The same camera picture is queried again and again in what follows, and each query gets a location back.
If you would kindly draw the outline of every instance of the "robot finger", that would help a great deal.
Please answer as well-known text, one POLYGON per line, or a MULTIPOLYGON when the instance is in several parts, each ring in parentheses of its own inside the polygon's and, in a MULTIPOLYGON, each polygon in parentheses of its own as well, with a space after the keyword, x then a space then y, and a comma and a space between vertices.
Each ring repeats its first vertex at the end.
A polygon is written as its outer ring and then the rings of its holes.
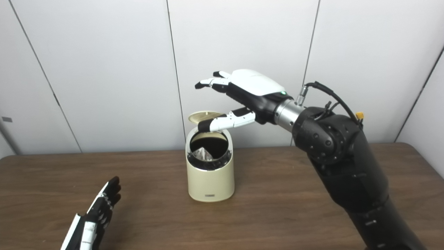
POLYGON ((222 129, 237 128, 254 123, 256 114, 246 107, 231 111, 229 114, 198 123, 199 132, 213 132, 222 129))
POLYGON ((222 78, 228 78, 231 76, 231 74, 224 72, 224 71, 215 71, 213 72, 214 77, 222 77, 222 78))
POLYGON ((110 205, 111 205, 112 207, 114 207, 114 205, 116 205, 116 203, 120 201, 120 198, 121 198, 121 197, 122 197, 122 196, 121 196, 120 194, 116 194, 115 196, 110 197, 110 198, 108 199, 109 202, 110 202, 110 205))

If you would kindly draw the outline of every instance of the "robotic arm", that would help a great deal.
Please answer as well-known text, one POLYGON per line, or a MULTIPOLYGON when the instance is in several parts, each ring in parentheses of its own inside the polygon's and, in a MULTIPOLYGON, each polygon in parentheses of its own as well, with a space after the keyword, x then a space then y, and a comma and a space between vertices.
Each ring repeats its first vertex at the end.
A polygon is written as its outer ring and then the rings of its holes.
POLYGON ((292 133, 295 145, 307 153, 331 198, 350 216, 370 250, 426 250, 398 214, 388 193, 388 180, 373 156, 358 119, 345 102, 326 86, 305 84, 294 100, 272 79, 248 69, 231 75, 214 72, 196 89, 210 87, 245 107, 202 121, 199 132, 247 125, 279 125, 292 133), (331 95, 330 108, 303 107, 309 87, 331 95), (348 116, 333 113, 341 105, 348 116))

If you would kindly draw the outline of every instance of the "open lid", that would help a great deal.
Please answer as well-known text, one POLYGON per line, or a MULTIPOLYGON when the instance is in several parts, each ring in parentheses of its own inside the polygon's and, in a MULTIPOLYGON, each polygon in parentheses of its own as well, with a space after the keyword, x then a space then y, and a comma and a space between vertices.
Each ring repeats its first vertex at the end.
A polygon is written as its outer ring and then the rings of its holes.
POLYGON ((192 113, 188 117, 188 120, 190 120, 194 124, 198 124, 201 121, 213 119, 220 115, 223 114, 215 111, 197 111, 195 113, 192 113))

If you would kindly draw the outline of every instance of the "cream trash can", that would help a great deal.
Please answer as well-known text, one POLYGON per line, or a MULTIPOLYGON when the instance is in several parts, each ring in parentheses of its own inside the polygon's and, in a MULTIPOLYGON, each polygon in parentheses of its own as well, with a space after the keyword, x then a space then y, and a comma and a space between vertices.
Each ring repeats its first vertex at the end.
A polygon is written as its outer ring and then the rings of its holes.
MULTIPOLYGON (((188 119, 198 124, 222 114, 200 111, 188 119)), ((188 193, 200 202, 219 202, 230 198, 234 193, 233 142, 230 133, 224 129, 217 132, 200 133, 195 127, 186 137, 186 172, 188 193), (193 152, 204 148, 212 160, 201 160, 193 152)))

